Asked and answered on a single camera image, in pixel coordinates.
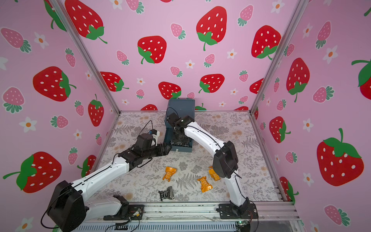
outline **strawberry wallpaper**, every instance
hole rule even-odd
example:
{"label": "strawberry wallpaper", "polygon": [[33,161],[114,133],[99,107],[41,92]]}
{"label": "strawberry wallpaper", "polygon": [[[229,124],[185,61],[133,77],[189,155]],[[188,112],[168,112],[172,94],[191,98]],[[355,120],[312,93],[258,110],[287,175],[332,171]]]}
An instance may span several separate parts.
{"label": "strawberry wallpaper", "polygon": [[370,11],[310,1],[255,112],[305,231],[369,227]]}
{"label": "strawberry wallpaper", "polygon": [[296,0],[64,3],[121,110],[247,110]]}
{"label": "strawberry wallpaper", "polygon": [[49,1],[4,2],[0,32],[1,228],[51,231],[54,187],[90,173],[115,115]]}

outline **white flower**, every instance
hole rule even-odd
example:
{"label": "white flower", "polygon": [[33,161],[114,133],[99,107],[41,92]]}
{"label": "white flower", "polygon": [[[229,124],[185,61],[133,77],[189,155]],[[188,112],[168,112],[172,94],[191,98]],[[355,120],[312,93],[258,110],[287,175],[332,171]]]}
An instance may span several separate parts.
{"label": "white flower", "polygon": [[23,218],[21,225],[16,228],[15,232],[25,232],[26,230],[31,229],[32,221],[33,221],[33,217],[30,219]]}
{"label": "white flower", "polygon": [[238,90],[236,90],[236,88],[234,88],[234,90],[231,90],[231,95],[236,95],[236,93],[238,92]]}
{"label": "white flower", "polygon": [[311,26],[309,23],[308,23],[308,26],[306,26],[306,28],[303,29],[303,39],[305,37],[308,37],[309,36],[309,32],[311,31],[311,29],[313,28],[313,26]]}
{"label": "white flower", "polygon": [[0,57],[0,68],[6,70],[5,63],[8,62],[8,59]]}
{"label": "white flower", "polygon": [[79,138],[82,138],[82,131],[79,131],[79,129],[76,129],[76,133],[73,134],[75,137],[75,140],[78,140]]}
{"label": "white flower", "polygon": [[19,125],[23,126],[23,131],[26,133],[29,130],[36,131],[36,125],[37,121],[31,121],[29,117],[26,117],[25,122],[20,122]]}
{"label": "white flower", "polygon": [[122,0],[110,0],[110,1],[112,2],[114,9],[118,8],[122,10],[122,7],[121,7]]}
{"label": "white flower", "polygon": [[185,64],[187,65],[187,68],[191,68],[191,69],[193,69],[194,63],[192,63],[191,60],[189,60],[189,61],[186,62]]}
{"label": "white flower", "polygon": [[44,49],[45,46],[49,46],[49,44],[45,40],[45,35],[39,35],[35,32],[35,36],[36,38],[33,41],[35,41],[35,43],[39,43],[42,49]]}
{"label": "white flower", "polygon": [[87,79],[87,80],[92,80],[92,75],[90,74],[89,71],[87,71],[87,72],[85,73],[85,75],[86,75],[86,79]]}
{"label": "white flower", "polygon": [[143,85],[145,81],[143,80],[143,78],[137,78],[137,83]]}
{"label": "white flower", "polygon": [[303,126],[303,130],[307,130],[308,132],[310,132],[311,131],[311,128],[314,126],[312,123],[311,123],[311,119],[309,118],[308,120],[304,120],[303,121],[303,123],[304,123],[304,126]]}
{"label": "white flower", "polygon": [[234,59],[234,56],[237,55],[237,52],[235,52],[234,49],[232,49],[230,52],[227,52],[227,54],[228,54],[227,59],[229,58]]}
{"label": "white flower", "polygon": [[274,2],[272,3],[272,6],[273,6],[273,8],[272,8],[272,10],[271,10],[270,12],[271,12],[271,13],[276,12],[276,13],[278,14],[279,11],[280,11],[280,9],[281,9],[282,7],[284,7],[285,4],[282,2],[282,0],[278,0],[278,1],[274,1]]}
{"label": "white flower", "polygon": [[314,224],[313,222],[311,222],[311,225],[312,225],[311,231],[313,231],[313,232],[320,232],[319,231],[319,228],[318,228],[318,224]]}
{"label": "white flower", "polygon": [[326,50],[327,54],[323,57],[323,60],[324,61],[327,60],[327,64],[329,64],[333,58],[338,57],[338,54],[336,53],[337,48],[338,48],[338,46],[336,45],[335,47],[333,47],[333,49],[328,48]]}
{"label": "white flower", "polygon": [[304,175],[303,181],[306,182],[308,184],[308,186],[310,187],[311,183],[314,183],[314,180],[311,178],[311,174],[310,173],[308,173],[308,174],[303,173],[303,175]]}
{"label": "white flower", "polygon": [[279,162],[281,161],[281,160],[278,158],[278,155],[275,155],[275,161],[277,162],[277,164],[279,164]]}

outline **pink strawberry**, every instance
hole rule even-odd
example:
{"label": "pink strawberry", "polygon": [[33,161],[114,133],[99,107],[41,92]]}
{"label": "pink strawberry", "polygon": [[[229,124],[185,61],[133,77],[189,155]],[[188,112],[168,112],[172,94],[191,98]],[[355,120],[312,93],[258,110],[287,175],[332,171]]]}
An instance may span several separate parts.
{"label": "pink strawberry", "polygon": [[22,110],[21,105],[24,104],[24,98],[19,89],[16,87],[8,88],[3,94],[5,110],[14,114]]}
{"label": "pink strawberry", "polygon": [[173,74],[174,76],[177,76],[177,77],[183,76],[182,71],[178,67],[172,66],[170,67],[170,71],[171,71],[171,74]]}
{"label": "pink strawberry", "polygon": [[328,37],[330,36],[331,34],[331,22],[330,21],[327,21],[321,28],[321,30],[319,31],[318,35],[317,35],[317,42],[316,42],[316,48],[317,49],[320,49],[321,47],[323,47],[326,43],[326,40],[328,39]]}
{"label": "pink strawberry", "polygon": [[263,131],[265,129],[265,122],[260,123],[260,129]]}
{"label": "pink strawberry", "polygon": [[282,111],[286,107],[286,100],[282,99],[277,104],[277,110]]}
{"label": "pink strawberry", "polygon": [[119,61],[121,61],[121,63],[122,63],[123,65],[129,65],[129,60],[128,60],[127,55],[125,55],[125,53],[123,53],[123,52],[120,51],[120,50],[117,50],[117,51],[116,51],[116,56],[117,56],[117,59],[118,59]]}
{"label": "pink strawberry", "polygon": [[97,143],[99,146],[102,145],[102,137],[101,137],[100,134],[96,134],[95,139],[96,139],[96,143]]}
{"label": "pink strawberry", "polygon": [[68,125],[67,118],[63,117],[62,115],[54,116],[52,117],[52,120],[50,121],[53,127],[57,128],[64,128]]}
{"label": "pink strawberry", "polygon": [[137,98],[139,99],[144,98],[144,91],[142,89],[137,90]]}
{"label": "pink strawberry", "polygon": [[237,23],[240,27],[245,26],[245,24],[247,24],[247,22],[251,19],[251,17],[253,16],[253,10],[253,5],[248,5],[243,10],[241,10],[240,17],[237,19]]}
{"label": "pink strawberry", "polygon": [[337,209],[333,205],[327,205],[324,207],[324,211],[326,215],[333,221],[335,224],[341,226],[343,224],[344,226],[350,225],[350,218],[348,217],[347,213],[345,213],[342,209]]}
{"label": "pink strawberry", "polygon": [[329,101],[334,96],[334,92],[335,90],[331,86],[321,87],[313,94],[313,101],[318,103]]}
{"label": "pink strawberry", "polygon": [[178,37],[178,39],[185,39],[186,38],[186,32],[183,30],[182,26],[176,23],[172,23],[171,26],[171,32],[173,36]]}
{"label": "pink strawberry", "polygon": [[204,66],[206,68],[209,68],[211,67],[211,65],[215,62],[215,55],[214,54],[210,54],[208,55],[207,57],[205,57],[205,62],[204,62]]}
{"label": "pink strawberry", "polygon": [[247,102],[248,98],[249,98],[248,96],[241,97],[240,100],[238,101],[238,104],[240,105],[244,104],[245,102]]}
{"label": "pink strawberry", "polygon": [[70,165],[73,165],[76,160],[77,160],[77,148],[72,147],[70,150],[70,154],[68,155],[68,162],[70,163]]}
{"label": "pink strawberry", "polygon": [[246,82],[248,78],[249,78],[249,75],[248,75],[247,71],[246,70],[242,70],[240,72],[240,77],[239,77],[240,81]]}
{"label": "pink strawberry", "polygon": [[66,52],[66,60],[67,60],[67,62],[70,64],[71,67],[74,67],[75,64],[76,64],[76,59],[73,56],[72,50],[70,48],[66,48],[65,52]]}
{"label": "pink strawberry", "polygon": [[141,14],[144,12],[144,6],[141,1],[139,0],[126,0],[130,10],[136,11],[137,14]]}
{"label": "pink strawberry", "polygon": [[29,53],[31,51],[31,45],[27,40],[23,40],[23,37],[19,32],[6,27],[2,27],[0,31],[4,39],[6,39],[11,46],[19,48],[21,52]]}
{"label": "pink strawberry", "polygon": [[187,99],[193,99],[194,98],[194,92],[190,92],[187,94]]}
{"label": "pink strawberry", "polygon": [[293,163],[296,163],[296,161],[298,160],[298,157],[296,156],[296,154],[294,152],[287,152],[286,154],[286,160],[290,163],[290,164],[293,164]]}
{"label": "pink strawberry", "polygon": [[277,77],[275,80],[275,84],[273,85],[273,90],[275,93],[278,91],[278,87],[279,87],[279,78]]}
{"label": "pink strawberry", "polygon": [[76,113],[80,116],[84,115],[84,106],[81,105],[80,101],[75,101]]}

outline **table surface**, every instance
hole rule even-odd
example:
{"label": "table surface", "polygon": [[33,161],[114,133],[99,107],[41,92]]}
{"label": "table surface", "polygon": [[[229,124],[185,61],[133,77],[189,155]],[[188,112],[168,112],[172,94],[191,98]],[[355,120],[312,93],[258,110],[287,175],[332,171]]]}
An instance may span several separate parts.
{"label": "table surface", "polygon": [[[122,112],[115,131],[99,167],[112,161],[114,154],[131,147],[143,126],[153,121],[153,128],[160,131],[158,142],[165,136],[165,112]],[[273,182],[264,161],[259,143],[247,112],[196,111],[196,122],[215,137],[234,143],[238,156],[238,174],[241,188],[252,201],[278,201]],[[151,129],[151,123],[143,130]],[[201,145],[193,141],[192,153],[171,151],[167,156],[154,157],[142,168],[134,168],[112,180],[97,191],[92,199],[105,199],[123,195],[130,202],[159,202],[159,190],[172,186],[175,199],[172,202],[226,202],[229,192],[223,180],[215,181],[209,174],[213,157]],[[167,166],[177,169],[171,181],[162,180]],[[213,186],[205,193],[197,179],[206,176]]]}

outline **orange plastic piece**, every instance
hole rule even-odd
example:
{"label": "orange plastic piece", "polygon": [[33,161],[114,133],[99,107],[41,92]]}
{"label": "orange plastic piece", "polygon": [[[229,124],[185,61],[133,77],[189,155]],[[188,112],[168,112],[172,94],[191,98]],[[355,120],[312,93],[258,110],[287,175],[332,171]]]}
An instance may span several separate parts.
{"label": "orange plastic piece", "polygon": [[165,174],[165,176],[164,176],[164,178],[163,178],[162,180],[167,179],[168,181],[170,181],[170,177],[171,177],[171,176],[172,176],[176,171],[177,171],[176,168],[173,168],[173,167],[166,167],[166,169],[165,169],[166,174]]}
{"label": "orange plastic piece", "polygon": [[209,169],[210,176],[211,176],[212,178],[214,178],[215,181],[220,180],[219,175],[216,174],[216,172],[214,171],[213,167],[210,166],[209,168],[210,168],[210,169]]}
{"label": "orange plastic piece", "polygon": [[201,191],[203,193],[213,189],[213,186],[207,182],[206,176],[199,178],[198,181],[201,182]]}

